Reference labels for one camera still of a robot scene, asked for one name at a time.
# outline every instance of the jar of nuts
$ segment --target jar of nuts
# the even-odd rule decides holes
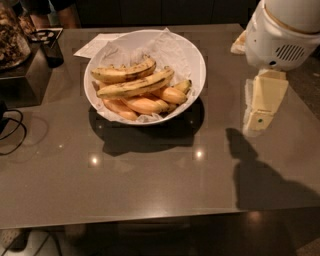
[[[0,70],[16,67],[31,54],[17,17],[6,0],[0,0]]]

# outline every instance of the gray table surface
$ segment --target gray table surface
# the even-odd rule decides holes
[[[291,88],[264,134],[240,133],[257,70],[230,53],[239,25],[169,27],[207,64],[184,115],[144,128],[99,117],[83,90],[89,60],[73,54],[98,33],[137,29],[63,31],[65,63],[43,103],[21,109],[23,145],[0,158],[0,228],[320,206],[320,122]]]

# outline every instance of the white bowl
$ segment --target white bowl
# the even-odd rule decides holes
[[[124,34],[119,38],[113,40],[117,45],[124,47],[128,50],[135,50],[139,47],[142,47],[146,44],[146,42],[154,39],[159,33],[164,32],[163,30],[138,30],[135,32],[131,32],[128,34]],[[175,40],[178,40],[179,46],[184,53],[184,58],[187,61],[187,64],[190,67],[190,75],[187,79],[192,80],[192,95],[188,95],[188,100],[180,105],[176,110],[174,110],[169,115],[161,118],[160,120],[152,120],[148,122],[137,122],[126,120],[119,115],[111,112],[107,108],[103,106],[102,100],[97,98],[96,91],[92,85],[94,78],[90,74],[90,70],[96,68],[99,63],[102,61],[104,56],[105,46],[102,48],[89,62],[85,75],[84,75],[84,89],[86,96],[91,103],[91,105],[97,110],[97,112],[106,118],[109,121],[116,121],[119,123],[124,123],[128,125],[137,125],[137,126],[146,126],[146,125],[154,125],[159,124],[165,121],[172,119],[173,117],[181,114],[185,111],[200,95],[205,79],[206,79],[206,65],[203,59],[202,54],[199,52],[198,48],[192,44],[190,41],[185,39],[184,37],[177,35],[175,33],[170,32]]]

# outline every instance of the black box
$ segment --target black box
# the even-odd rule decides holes
[[[8,108],[40,105],[52,69],[39,43],[31,44],[32,53],[21,65],[0,72],[0,100]]]

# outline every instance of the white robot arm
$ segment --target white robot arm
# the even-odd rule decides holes
[[[300,66],[320,45],[320,1],[261,0],[238,41],[241,37],[248,64],[259,69],[246,85],[251,99],[244,132],[254,136],[267,129],[283,100],[285,72]]]

